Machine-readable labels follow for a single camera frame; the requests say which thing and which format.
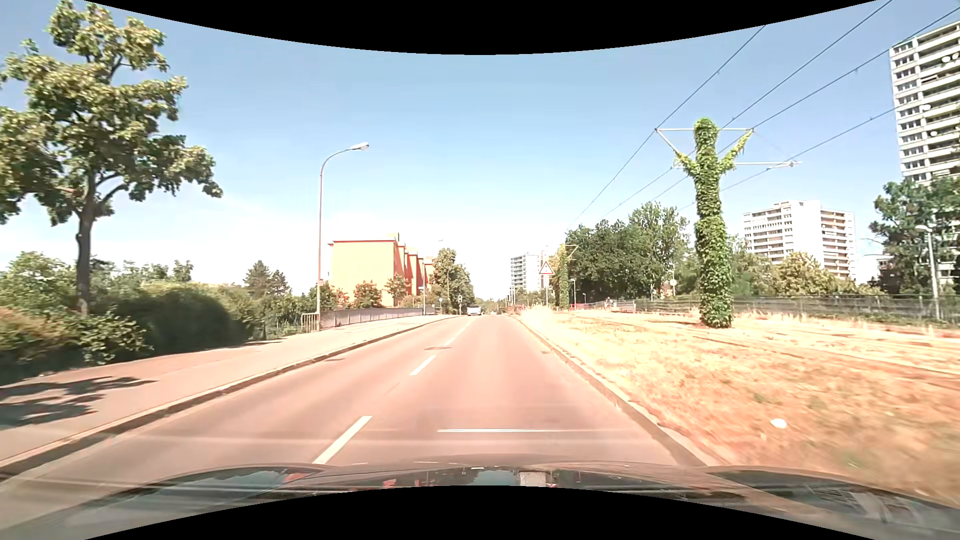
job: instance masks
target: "yellow building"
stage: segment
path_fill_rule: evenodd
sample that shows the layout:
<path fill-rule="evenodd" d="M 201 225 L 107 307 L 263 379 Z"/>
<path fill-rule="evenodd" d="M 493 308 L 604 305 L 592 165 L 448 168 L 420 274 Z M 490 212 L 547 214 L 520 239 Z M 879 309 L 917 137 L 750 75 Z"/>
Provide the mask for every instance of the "yellow building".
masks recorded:
<path fill-rule="evenodd" d="M 361 282 L 373 282 L 383 291 L 381 302 L 385 307 L 398 305 L 401 298 L 394 299 L 387 292 L 387 282 L 399 274 L 407 280 L 407 294 L 418 294 L 427 280 L 426 263 L 416 248 L 400 242 L 399 233 L 390 233 L 382 238 L 357 240 L 334 240 L 332 247 L 330 286 L 341 288 L 350 295 Z"/>

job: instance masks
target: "railing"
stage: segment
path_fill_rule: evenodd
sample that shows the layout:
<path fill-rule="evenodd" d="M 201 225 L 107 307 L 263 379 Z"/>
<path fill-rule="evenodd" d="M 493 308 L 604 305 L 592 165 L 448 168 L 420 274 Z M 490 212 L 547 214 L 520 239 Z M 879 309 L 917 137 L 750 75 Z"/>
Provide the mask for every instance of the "railing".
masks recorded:
<path fill-rule="evenodd" d="M 594 302 L 586 307 L 620 312 L 678 314 L 690 312 L 699 303 L 696 297 L 683 297 L 664 300 L 613 300 L 608 305 Z M 960 324 L 960 297 L 941 297 L 938 303 L 941 320 Z M 733 310 L 737 313 L 758 311 L 814 317 L 896 317 L 928 321 L 936 318 L 933 299 L 916 295 L 738 297 L 733 299 Z"/>
<path fill-rule="evenodd" d="M 434 306 L 426 307 L 427 315 L 436 315 Z M 366 307 L 362 309 L 334 309 L 318 313 L 304 313 L 300 316 L 300 331 L 320 331 L 346 325 L 386 321 L 402 317 L 423 315 L 422 307 Z"/>

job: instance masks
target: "tree trunk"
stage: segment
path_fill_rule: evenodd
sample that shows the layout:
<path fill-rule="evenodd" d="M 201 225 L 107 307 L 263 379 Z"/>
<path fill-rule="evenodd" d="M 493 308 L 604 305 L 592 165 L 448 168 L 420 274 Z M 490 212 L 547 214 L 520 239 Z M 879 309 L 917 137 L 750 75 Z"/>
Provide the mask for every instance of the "tree trunk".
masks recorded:
<path fill-rule="evenodd" d="M 86 317 L 90 312 L 90 232 L 93 219 L 80 218 L 77 231 L 77 308 Z"/>
<path fill-rule="evenodd" d="M 79 212 L 80 228 L 77 231 L 77 308 L 86 317 L 90 313 L 90 233 L 97 219 L 96 175 L 91 168 L 86 178 L 84 207 Z"/>

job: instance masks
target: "overhead wire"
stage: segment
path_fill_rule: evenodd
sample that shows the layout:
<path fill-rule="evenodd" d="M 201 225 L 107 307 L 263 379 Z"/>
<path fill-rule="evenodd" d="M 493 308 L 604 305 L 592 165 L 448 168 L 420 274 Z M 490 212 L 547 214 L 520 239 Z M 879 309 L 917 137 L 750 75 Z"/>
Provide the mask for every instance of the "overhead wire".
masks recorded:
<path fill-rule="evenodd" d="M 870 15 L 868 15 L 867 18 L 870 18 L 871 16 L 873 16 L 874 14 L 876 14 L 876 12 L 878 12 L 879 10 L 883 9 L 884 7 L 886 7 L 887 4 L 889 4 L 889 3 L 890 3 L 890 2 L 888 1 L 886 4 L 883 4 L 882 6 L 880 6 L 880 8 L 878 8 L 876 11 L 870 13 Z M 910 39 L 911 37 L 914 37 L 914 36 L 916 36 L 916 35 L 922 34 L 923 32 L 926 32 L 926 31 L 929 30 L 931 27 L 939 24 L 942 20 L 944 20 L 945 18 L 953 15 L 954 13 L 956 13 L 956 12 L 958 12 L 958 11 L 960 11 L 960 8 L 954 8 L 954 9 L 950 10 L 949 12 L 941 15 L 939 18 L 937 18 L 937 19 L 934 20 L 933 22 L 930 22 L 930 23 L 926 24 L 926 25 L 923 26 L 920 30 L 917 30 L 916 32 L 910 34 L 909 36 L 905 37 L 904 39 L 901 39 L 900 41 L 898 41 L 898 43 L 904 42 L 904 41 Z M 860 23 L 858 23 L 856 26 L 859 26 L 859 25 L 862 24 L 865 20 L 866 20 L 866 19 L 864 19 L 863 21 L 860 21 Z M 842 39 L 843 37 L 845 37 L 845 36 L 846 36 L 847 34 L 849 34 L 849 33 L 850 33 L 850 32 L 846 32 L 845 34 L 843 34 L 842 36 L 840 36 L 840 38 L 838 38 L 837 41 L 839 41 L 840 39 Z M 834 41 L 830 46 L 833 46 L 834 44 L 836 44 L 837 41 Z M 830 81 L 829 83 L 826 83 L 825 85 L 820 86 L 820 87 L 817 88 L 816 90 L 813 90 L 812 92 L 806 94 L 806 96 L 804 96 L 804 97 L 800 98 L 799 100 L 793 102 L 792 104 L 784 107 L 783 109 L 778 110 L 778 111 L 775 112 L 774 114 L 771 114 L 771 115 L 768 116 L 767 118 L 765 118 L 765 119 L 763 119 L 762 121 L 760 121 L 760 122 L 758 122 L 757 124 L 755 124 L 755 125 L 753 126 L 753 128 L 751 128 L 751 129 L 752 129 L 752 130 L 755 130 L 756 128 L 762 126 L 763 124 L 769 122 L 770 120 L 773 120 L 774 118 L 780 116 L 780 115 L 783 114 L 784 112 L 787 112 L 788 110 L 793 109 L 794 107 L 796 107 L 796 106 L 799 105 L 800 103 L 802 103 L 802 102 L 806 101 L 807 99 L 813 97 L 814 95 L 820 93 L 820 92 L 823 91 L 824 89 L 826 89 L 826 88 L 828 88 L 828 87 L 830 87 L 830 86 L 833 86 L 833 85 L 835 85 L 836 83 L 838 83 L 840 80 L 842 80 L 842 79 L 850 76 L 850 75 L 853 74 L 853 73 L 856 73 L 860 68 L 862 68 L 863 66 L 867 65 L 868 63 L 870 63 L 870 62 L 872 62 L 872 61 L 875 61 L 876 59 L 880 58 L 881 56 L 888 55 L 889 52 L 890 52 L 890 49 L 889 49 L 889 48 L 883 49 L 882 51 L 880 51 L 879 53 L 877 53 L 876 55 L 874 55 L 873 57 L 871 57 L 869 60 L 862 62 L 862 63 L 861 63 L 860 65 L 858 65 L 857 67 L 851 69 L 850 71 L 844 73 L 843 75 L 837 77 L 836 79 L 833 79 L 833 80 Z M 740 115 L 742 115 L 744 112 L 746 112 L 746 111 L 747 111 L 749 108 L 751 108 L 752 106 L 753 106 L 753 105 L 751 105 L 750 107 L 748 107 L 747 109 L 745 109 L 743 112 L 741 112 L 740 114 L 738 114 L 737 116 L 735 116 L 735 117 L 733 118 L 733 120 L 735 120 L 736 118 L 738 118 Z M 723 154 L 723 153 L 726 152 L 730 147 L 732 147 L 732 146 L 735 144 L 735 142 L 736 142 L 736 140 L 735 140 L 734 142 L 731 142 L 731 143 L 728 144 L 727 146 L 725 146 L 722 150 L 720 150 L 719 152 L 717 152 L 717 154 Z M 760 173 L 757 173 L 757 174 L 755 174 L 755 175 L 753 175 L 753 176 L 751 176 L 751 177 L 748 177 L 748 178 L 754 178 L 754 177 L 756 177 L 756 176 L 759 176 L 760 174 L 763 174 L 763 173 L 766 172 L 767 170 L 769 170 L 769 169 L 764 169 L 764 170 L 761 171 Z M 669 191 L 670 189 L 676 187 L 678 184 L 680 184 L 680 183 L 677 182 L 677 183 L 671 185 L 670 187 L 668 187 L 667 189 L 665 189 L 661 195 L 658 195 L 658 196 L 655 197 L 653 200 L 656 200 L 657 198 L 659 198 L 660 196 L 662 196 L 663 194 L 665 194 L 665 193 L 666 193 L 667 191 Z"/>
<path fill-rule="evenodd" d="M 893 111 L 896 110 L 896 109 L 897 109 L 896 107 L 893 107 L 893 108 L 891 108 L 891 109 L 885 110 L 884 112 L 881 112 L 880 114 L 876 114 L 876 115 L 874 115 L 874 116 L 871 116 L 869 119 L 864 120 L 863 122 L 860 122 L 859 124 L 853 126 L 852 128 L 848 128 L 848 129 L 846 129 L 846 130 L 838 133 L 837 135 L 834 135 L 834 136 L 832 136 L 832 137 L 830 137 L 830 138 L 828 138 L 828 139 L 826 139 L 826 140 L 822 140 L 822 141 L 818 142 L 817 144 L 814 144 L 813 146 L 807 148 L 806 150 L 800 152 L 799 154 L 796 154 L 796 155 L 794 155 L 794 156 L 792 156 L 792 157 L 784 160 L 784 162 L 788 162 L 788 161 L 791 161 L 791 160 L 795 160 L 796 158 L 799 158 L 799 157 L 802 156 L 803 154 L 806 154 L 807 152 L 810 152 L 811 150 L 815 150 L 815 149 L 817 149 L 817 148 L 820 148 L 821 146 L 827 144 L 828 142 L 831 142 L 831 141 L 834 140 L 835 138 L 838 138 L 838 137 L 840 137 L 840 136 L 846 135 L 846 134 L 848 134 L 849 132 L 851 132 L 851 131 L 853 131 L 853 130 L 855 130 L 855 129 L 861 128 L 861 127 L 869 124 L 870 122 L 873 122 L 874 120 L 876 120 L 876 119 L 878 119 L 878 118 L 880 118 L 880 117 L 882 117 L 882 116 L 884 116 L 884 115 L 886 115 L 886 114 L 889 114 L 889 113 L 893 112 Z M 740 180 L 740 181 L 738 181 L 738 182 L 735 182 L 735 183 L 733 183 L 733 184 L 730 184 L 730 185 L 728 185 L 728 186 L 720 189 L 720 191 L 726 191 L 726 190 L 728 190 L 728 189 L 730 189 L 730 188 L 732 188 L 732 187 L 737 187 L 738 185 L 741 185 L 741 184 L 743 184 L 743 183 L 745 183 L 745 182 L 747 182 L 747 181 L 749 181 L 749 180 L 752 180 L 752 179 L 760 176 L 761 174 L 767 173 L 767 172 L 771 171 L 772 169 L 773 169 L 773 167 L 763 169 L 762 171 L 760 171 L 760 172 L 758 172 L 758 173 L 756 173 L 756 174 L 750 175 L 750 176 L 748 176 L 747 178 L 745 178 L 745 179 L 743 179 L 743 180 Z M 678 210 L 678 211 L 688 209 L 688 208 L 692 207 L 692 206 L 695 205 L 695 204 L 696 204 L 695 202 L 694 202 L 694 203 L 690 203 L 689 205 L 686 205 L 685 207 L 681 208 L 681 209 Z"/>
<path fill-rule="evenodd" d="M 692 99 L 693 96 L 697 95 L 697 92 L 699 92 L 699 91 L 701 90 L 701 88 L 703 88 L 704 86 L 706 86 L 707 83 L 709 83 L 714 77 L 716 77 L 716 76 L 723 70 L 723 68 L 726 67 L 727 64 L 730 63 L 734 58 L 736 58 L 736 56 L 740 54 L 740 51 L 742 51 L 748 44 L 750 44 L 750 42 L 754 40 L 754 37 L 756 37 L 756 35 L 759 34 L 760 31 L 762 31 L 762 30 L 763 30 L 764 28 L 766 28 L 766 27 L 767 27 L 767 25 L 764 24 L 764 25 L 761 26 L 759 29 L 757 29 L 757 31 L 754 32 L 753 35 L 750 36 L 750 38 L 748 38 L 742 45 L 740 45 L 740 48 L 738 48 L 729 58 L 727 58 L 727 61 L 723 62 L 723 64 L 720 65 L 720 67 L 718 67 L 717 70 L 714 71 L 712 75 L 710 75 L 709 77 L 707 77 L 707 79 L 706 79 L 705 81 L 703 81 L 699 86 L 697 86 L 697 89 L 693 90 L 693 92 L 692 92 L 690 95 L 688 95 L 688 96 L 686 97 L 686 99 L 684 99 L 684 101 L 683 101 L 682 103 L 680 103 L 675 109 L 673 109 L 673 112 L 670 112 L 670 114 L 668 114 L 668 115 L 666 116 L 666 118 L 663 118 L 663 120 L 661 120 L 661 122 L 658 124 L 657 128 L 659 128 L 659 127 L 662 126 L 664 123 L 666 123 L 666 121 L 669 120 L 670 118 L 672 118 L 673 115 L 676 114 L 677 111 L 680 110 L 681 107 L 683 107 L 684 105 L 686 105 L 686 102 L 690 101 L 690 99 Z M 580 218 L 584 215 L 584 213 L 586 213 L 587 210 L 588 210 L 591 206 L 593 206 L 593 203 L 595 203 L 595 202 L 597 201 L 597 199 L 600 198 L 600 195 L 603 195 L 604 191 L 606 191 L 607 188 L 610 187 L 611 184 L 613 184 L 613 181 L 616 180 L 616 178 L 617 178 L 618 176 L 620 176 L 620 173 L 622 173 L 623 170 L 627 168 L 627 165 L 629 165 L 630 162 L 634 160 L 634 158 L 635 158 L 636 155 L 640 152 L 640 150 L 643 148 L 643 146 L 646 145 L 647 141 L 649 141 L 650 138 L 651 138 L 651 137 L 654 135 L 654 133 L 656 133 L 656 132 L 657 132 L 657 131 L 656 131 L 656 128 L 655 128 L 653 131 L 650 132 L 650 134 L 647 136 L 647 138 L 643 139 L 643 142 L 641 142 L 640 145 L 636 148 L 636 150 L 634 150 L 633 154 L 630 155 L 630 158 L 627 160 L 627 162 L 625 162 L 625 163 L 623 164 L 623 166 L 620 167 L 620 170 L 616 171 L 616 174 L 613 175 L 613 178 L 611 178 L 610 181 L 607 182 L 607 184 L 603 186 L 603 189 L 601 189 L 600 192 L 597 193 L 595 197 L 593 197 L 593 200 L 589 202 L 589 204 L 580 212 L 580 214 L 578 214 L 577 217 L 573 218 L 573 220 L 569 223 L 569 225 L 567 225 L 567 226 L 565 227 L 566 229 L 569 229 L 571 225 L 573 225 L 574 223 L 576 223 L 576 221 L 577 221 L 578 219 L 580 219 Z"/>
<path fill-rule="evenodd" d="M 826 51 L 828 51 L 828 50 L 830 50 L 831 48 L 833 48 L 833 46 L 836 45 L 837 43 L 839 43 L 841 40 L 843 40 L 844 37 L 849 36 L 854 30 L 856 30 L 856 29 L 859 28 L 861 25 L 863 25 L 865 22 L 867 22 L 868 20 L 870 20 L 874 15 L 876 15 L 877 13 L 879 13 L 880 10 L 882 10 L 883 8 L 886 8 L 887 6 L 889 6 L 893 1 L 894 1 L 894 0 L 887 0 L 887 1 L 884 2 L 879 8 L 873 10 L 870 14 L 868 14 L 867 16 L 865 16 L 865 17 L 863 17 L 862 19 L 860 19 L 860 22 L 854 24 L 852 27 L 849 28 L 849 30 L 847 30 L 847 32 L 844 32 L 842 35 L 840 35 L 840 37 L 838 37 L 837 39 L 835 39 L 830 45 L 827 45 L 826 47 L 824 47 L 819 53 L 817 53 L 816 55 L 814 55 L 813 58 L 811 58 L 810 60 L 806 61 L 803 65 L 801 65 L 800 67 L 798 67 L 797 69 L 795 69 L 793 73 L 791 73 L 790 75 L 787 75 L 787 77 L 786 77 L 785 79 L 783 79 L 782 81 L 780 81 L 779 83 L 777 83 L 774 87 L 772 87 L 772 88 L 770 88 L 769 90 L 767 90 L 766 93 L 764 93 L 764 94 L 761 95 L 759 98 L 757 98 L 756 101 L 754 101 L 752 104 L 750 104 L 749 107 L 747 107 L 746 109 L 742 110 L 742 111 L 739 112 L 736 116 L 734 116 L 733 118 L 731 118 L 731 120 L 730 120 L 729 122 L 727 122 L 726 124 L 724 124 L 723 126 L 721 126 L 720 129 L 723 130 L 723 129 L 727 128 L 727 126 L 730 126 L 731 123 L 733 123 L 737 118 L 739 118 L 740 116 L 743 116 L 747 111 L 749 111 L 750 109 L 752 109 L 753 107 L 755 107 L 756 104 L 760 103 L 760 102 L 763 101 L 767 96 L 769 96 L 770 94 L 772 94 L 777 88 L 783 86 L 783 84 L 785 84 L 787 81 L 789 81 L 790 79 L 792 79 L 795 75 L 797 75 L 798 73 L 800 73 L 801 71 L 803 71 L 804 68 L 806 68 L 807 66 L 811 65 L 815 60 L 817 60 L 818 58 L 820 58 L 821 56 L 823 56 L 824 53 L 826 53 Z M 832 85 L 833 83 L 839 81 L 839 80 L 842 79 L 842 78 L 843 78 L 843 77 L 840 77 L 840 78 L 838 78 L 838 79 L 835 79 L 833 82 L 828 83 L 827 85 L 823 86 L 821 89 L 823 89 L 824 87 L 827 87 L 827 86 Z M 718 152 L 718 154 L 723 154 L 724 152 L 726 152 L 727 149 L 729 149 L 731 146 L 733 146 L 733 145 L 735 144 L 735 142 L 736 142 L 736 139 L 735 139 L 733 142 L 731 142 L 730 144 L 728 144 L 726 147 L 724 147 L 722 150 L 720 150 L 720 152 Z M 649 202 L 656 201 L 657 199 L 659 199 L 659 197 L 662 197 L 662 196 L 665 195 L 668 191 L 670 191 L 670 190 L 673 189 L 674 187 L 680 185 L 680 183 L 681 183 L 685 178 L 689 178 L 689 177 L 688 177 L 688 176 L 684 176 L 682 179 L 676 181 L 675 183 L 673 183 L 672 185 L 670 185 L 669 187 L 667 187 L 660 195 L 658 195 L 657 197 L 654 197 L 654 198 L 651 199 Z"/>

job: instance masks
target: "ivy-covered pole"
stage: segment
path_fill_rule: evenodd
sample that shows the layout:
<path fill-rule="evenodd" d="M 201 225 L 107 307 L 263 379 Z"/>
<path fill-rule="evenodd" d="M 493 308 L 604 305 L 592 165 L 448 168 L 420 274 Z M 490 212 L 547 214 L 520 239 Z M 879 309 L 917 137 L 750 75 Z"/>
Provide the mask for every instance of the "ivy-covered pole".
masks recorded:
<path fill-rule="evenodd" d="M 751 133 L 748 131 L 740 137 L 727 155 L 718 159 L 716 142 L 720 129 L 709 118 L 701 118 L 693 125 L 697 159 L 674 150 L 697 191 L 700 219 L 694 224 L 693 231 L 697 259 L 700 260 L 700 320 L 711 328 L 733 325 L 732 254 L 720 208 L 720 177 L 734 169 L 733 160 L 743 152 Z"/>
<path fill-rule="evenodd" d="M 557 285 L 560 288 L 560 293 L 557 295 L 557 305 L 563 311 L 570 309 L 570 272 L 569 265 L 567 264 L 568 259 L 566 246 L 561 244 L 560 249 L 557 250 L 557 279 L 559 280 Z"/>

